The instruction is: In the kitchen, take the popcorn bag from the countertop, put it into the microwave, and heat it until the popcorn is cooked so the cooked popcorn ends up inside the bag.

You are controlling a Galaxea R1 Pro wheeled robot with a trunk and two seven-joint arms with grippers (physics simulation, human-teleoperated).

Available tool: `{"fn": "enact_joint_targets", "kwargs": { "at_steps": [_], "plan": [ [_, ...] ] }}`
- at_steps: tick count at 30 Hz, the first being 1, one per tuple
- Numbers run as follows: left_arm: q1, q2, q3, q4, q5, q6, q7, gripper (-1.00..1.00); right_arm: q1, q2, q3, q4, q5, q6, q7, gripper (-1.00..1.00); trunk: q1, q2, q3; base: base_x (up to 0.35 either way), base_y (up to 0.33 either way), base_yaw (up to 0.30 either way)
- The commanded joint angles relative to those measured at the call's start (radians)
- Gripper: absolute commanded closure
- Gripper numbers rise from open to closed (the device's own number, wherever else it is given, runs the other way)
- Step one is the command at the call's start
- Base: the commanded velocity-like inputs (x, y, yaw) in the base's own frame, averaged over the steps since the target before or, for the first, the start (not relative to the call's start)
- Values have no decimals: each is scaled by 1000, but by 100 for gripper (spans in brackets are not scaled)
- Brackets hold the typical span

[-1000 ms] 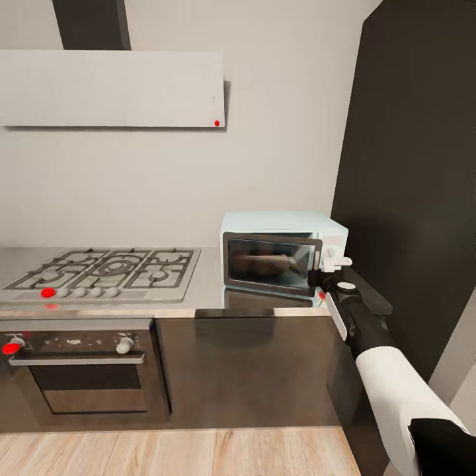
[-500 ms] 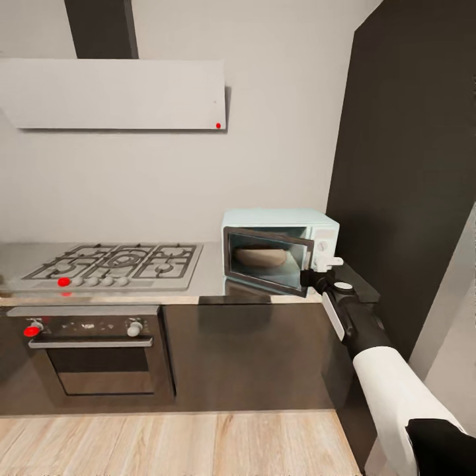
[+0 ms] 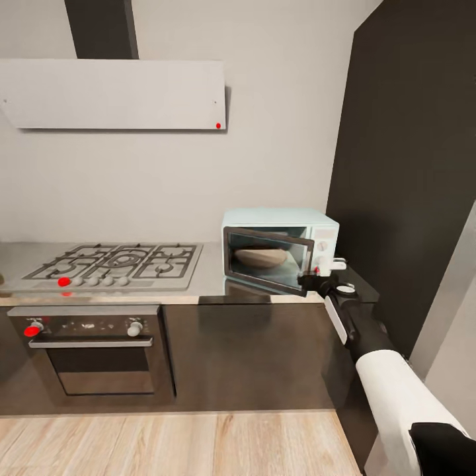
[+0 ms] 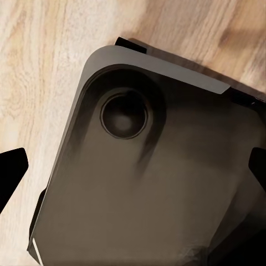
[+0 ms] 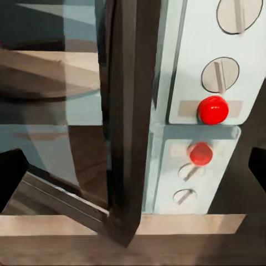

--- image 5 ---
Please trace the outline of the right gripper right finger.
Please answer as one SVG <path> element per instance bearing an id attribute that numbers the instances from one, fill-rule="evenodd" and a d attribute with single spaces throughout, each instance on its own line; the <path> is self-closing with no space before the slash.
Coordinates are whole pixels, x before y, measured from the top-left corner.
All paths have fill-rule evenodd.
<path id="1" fill-rule="evenodd" d="M 251 151 L 248 166 L 266 191 L 266 149 L 254 147 Z"/>

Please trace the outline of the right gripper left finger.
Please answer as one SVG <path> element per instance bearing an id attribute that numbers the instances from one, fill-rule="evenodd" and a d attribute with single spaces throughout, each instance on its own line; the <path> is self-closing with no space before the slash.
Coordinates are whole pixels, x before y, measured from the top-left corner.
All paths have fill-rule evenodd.
<path id="1" fill-rule="evenodd" d="M 28 158 L 24 148 L 0 154 L 0 213 L 27 172 Z"/>

